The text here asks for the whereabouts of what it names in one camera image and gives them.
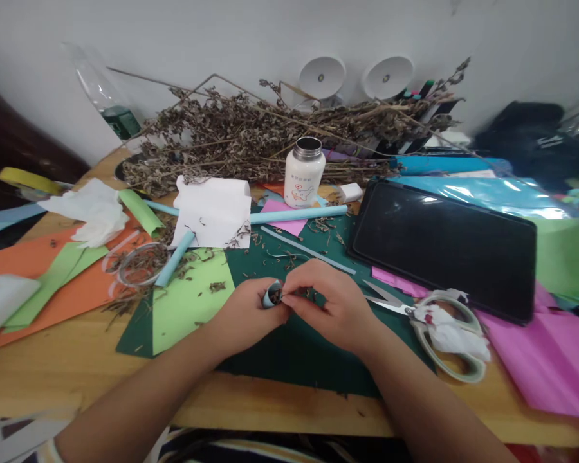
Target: dark green paper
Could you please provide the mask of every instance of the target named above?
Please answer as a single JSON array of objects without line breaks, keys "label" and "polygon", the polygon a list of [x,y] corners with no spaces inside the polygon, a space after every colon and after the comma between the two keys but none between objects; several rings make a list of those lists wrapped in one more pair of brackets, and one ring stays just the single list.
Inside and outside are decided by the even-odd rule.
[{"label": "dark green paper", "polygon": [[[364,293],[372,294],[362,281],[368,280],[396,295],[404,303],[409,305],[413,303],[411,297],[373,279],[371,266],[357,260],[353,261],[347,256],[345,246],[341,244],[336,234],[339,233],[345,243],[349,242],[354,217],[335,217],[330,223],[335,227],[331,229],[330,240],[328,233],[314,233],[307,226],[300,234],[303,238],[302,242],[285,232],[283,236],[313,251],[328,251],[326,257],[355,269],[354,281]],[[308,225],[316,230],[313,220],[309,220]],[[274,277],[284,280],[287,275],[284,267],[289,263],[289,258],[271,257],[267,251],[275,255],[285,254],[286,250],[291,253],[301,253],[301,251],[264,233],[260,230],[260,226],[254,226],[253,232],[258,233],[262,241],[255,246],[252,240],[247,254],[244,250],[225,251],[234,284],[238,286],[248,278]],[[299,265],[305,261],[304,257],[298,257],[295,263]],[[316,302],[321,305],[323,301],[322,296],[318,295]],[[392,313],[376,304],[371,306],[376,316],[434,370],[433,362],[419,344],[407,317]],[[152,317],[147,314],[147,311],[147,306],[140,304],[116,348],[118,352],[152,357]],[[135,352],[134,350],[139,346],[142,347]],[[358,358],[330,344],[295,314],[290,317],[286,325],[274,330],[250,349],[227,359],[217,369],[233,374],[274,379],[347,394],[380,396],[371,375]]]}]

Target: metal bottle cap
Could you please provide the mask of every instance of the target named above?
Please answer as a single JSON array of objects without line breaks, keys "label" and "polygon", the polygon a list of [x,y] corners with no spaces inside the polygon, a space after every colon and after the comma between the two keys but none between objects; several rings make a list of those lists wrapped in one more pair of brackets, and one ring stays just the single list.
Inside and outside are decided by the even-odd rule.
[{"label": "metal bottle cap", "polygon": [[293,151],[299,161],[315,161],[322,154],[322,142],[315,137],[302,137],[296,141]]}]

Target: black bag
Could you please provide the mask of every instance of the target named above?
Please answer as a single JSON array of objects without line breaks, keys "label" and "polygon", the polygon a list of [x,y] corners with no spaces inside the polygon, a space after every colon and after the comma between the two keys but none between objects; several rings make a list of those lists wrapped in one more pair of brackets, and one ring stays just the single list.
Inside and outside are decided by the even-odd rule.
[{"label": "black bag", "polygon": [[510,161],[518,177],[564,193],[564,181],[579,175],[579,141],[558,132],[563,115],[555,104],[513,102],[476,136],[473,148]]}]

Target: hand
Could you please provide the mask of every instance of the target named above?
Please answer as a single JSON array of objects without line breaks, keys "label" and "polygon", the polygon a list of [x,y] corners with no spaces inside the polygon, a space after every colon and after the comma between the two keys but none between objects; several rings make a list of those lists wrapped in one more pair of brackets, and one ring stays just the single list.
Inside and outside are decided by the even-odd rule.
[{"label": "hand", "polygon": [[[304,297],[290,294],[308,287],[326,297],[324,310]],[[282,301],[323,337],[359,356],[383,326],[354,280],[318,259],[288,273],[283,294]]]},{"label": "hand", "polygon": [[223,358],[248,349],[288,321],[291,309],[287,305],[262,307],[262,297],[274,282],[275,278],[242,282],[213,319],[200,328],[214,340]]}]

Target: yellow tape roll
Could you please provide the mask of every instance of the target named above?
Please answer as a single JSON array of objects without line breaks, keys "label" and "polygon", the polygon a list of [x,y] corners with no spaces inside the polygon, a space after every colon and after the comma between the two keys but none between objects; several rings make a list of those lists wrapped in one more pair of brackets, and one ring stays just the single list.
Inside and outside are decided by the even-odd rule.
[{"label": "yellow tape roll", "polygon": [[52,180],[14,167],[5,167],[0,171],[0,180],[16,188],[38,190],[51,195],[59,195],[61,187]]}]

